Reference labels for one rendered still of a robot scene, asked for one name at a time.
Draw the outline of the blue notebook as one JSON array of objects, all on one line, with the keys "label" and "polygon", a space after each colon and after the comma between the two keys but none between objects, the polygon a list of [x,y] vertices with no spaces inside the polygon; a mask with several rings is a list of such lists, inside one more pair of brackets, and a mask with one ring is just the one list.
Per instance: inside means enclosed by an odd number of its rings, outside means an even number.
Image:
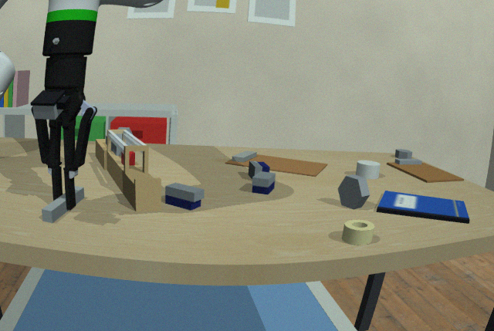
[{"label": "blue notebook", "polygon": [[469,223],[464,201],[385,191],[377,212]]}]

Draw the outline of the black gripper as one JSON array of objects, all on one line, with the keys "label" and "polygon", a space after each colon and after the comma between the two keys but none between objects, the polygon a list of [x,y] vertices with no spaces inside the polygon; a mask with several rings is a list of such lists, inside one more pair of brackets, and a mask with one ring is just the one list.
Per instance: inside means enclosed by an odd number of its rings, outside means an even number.
[{"label": "black gripper", "polygon": [[[48,165],[52,175],[53,200],[63,195],[62,167],[60,167],[61,127],[64,143],[64,180],[66,192],[66,210],[76,206],[74,177],[78,167],[85,163],[90,128],[97,108],[86,102],[83,89],[86,75],[86,56],[67,56],[46,58],[45,90],[65,89],[65,96],[71,97],[71,104],[55,120],[35,119],[39,142],[39,152],[43,164]],[[75,149],[76,116],[82,109],[82,119]]]}]

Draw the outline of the pale grey cylinder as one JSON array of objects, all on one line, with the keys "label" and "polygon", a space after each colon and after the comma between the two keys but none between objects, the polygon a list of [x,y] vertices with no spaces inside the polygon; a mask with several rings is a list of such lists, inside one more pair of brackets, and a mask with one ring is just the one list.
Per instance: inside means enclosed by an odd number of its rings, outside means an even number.
[{"label": "pale grey cylinder", "polygon": [[378,162],[370,160],[359,160],[357,162],[356,175],[366,179],[378,179],[380,165]]}]

